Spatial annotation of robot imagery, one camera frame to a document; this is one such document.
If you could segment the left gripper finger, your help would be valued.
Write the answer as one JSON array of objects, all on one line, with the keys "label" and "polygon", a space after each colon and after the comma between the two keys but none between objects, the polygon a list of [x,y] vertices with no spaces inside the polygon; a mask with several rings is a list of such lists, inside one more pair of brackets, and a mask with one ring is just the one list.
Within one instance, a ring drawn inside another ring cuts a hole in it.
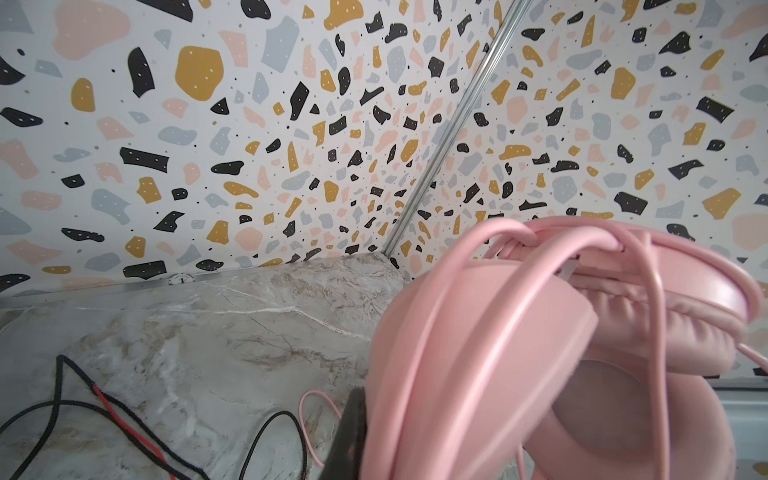
[{"label": "left gripper finger", "polygon": [[366,395],[358,387],[349,394],[319,480],[358,480],[366,435]]}]

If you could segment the pink headphones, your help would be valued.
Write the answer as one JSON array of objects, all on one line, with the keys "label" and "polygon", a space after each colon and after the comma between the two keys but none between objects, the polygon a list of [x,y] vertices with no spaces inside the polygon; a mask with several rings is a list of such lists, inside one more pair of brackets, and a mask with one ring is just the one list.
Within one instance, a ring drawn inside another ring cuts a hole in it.
[{"label": "pink headphones", "polygon": [[408,284],[372,339],[363,479],[730,479],[708,378],[748,354],[757,282],[615,221],[484,221]]}]

